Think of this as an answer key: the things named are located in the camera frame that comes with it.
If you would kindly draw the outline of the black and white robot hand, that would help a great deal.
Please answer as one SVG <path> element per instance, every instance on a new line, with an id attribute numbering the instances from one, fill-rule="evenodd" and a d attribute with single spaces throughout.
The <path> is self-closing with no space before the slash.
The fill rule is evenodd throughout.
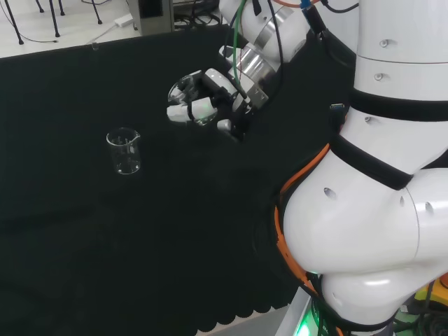
<path id="1" fill-rule="evenodd" d="M 205 127 L 216 124 L 218 131 L 242 142 L 254 115 L 269 98 L 247 76 L 238 84 L 231 75 L 209 68 L 178 80 L 168 93 L 167 117 L 173 123 Z"/>

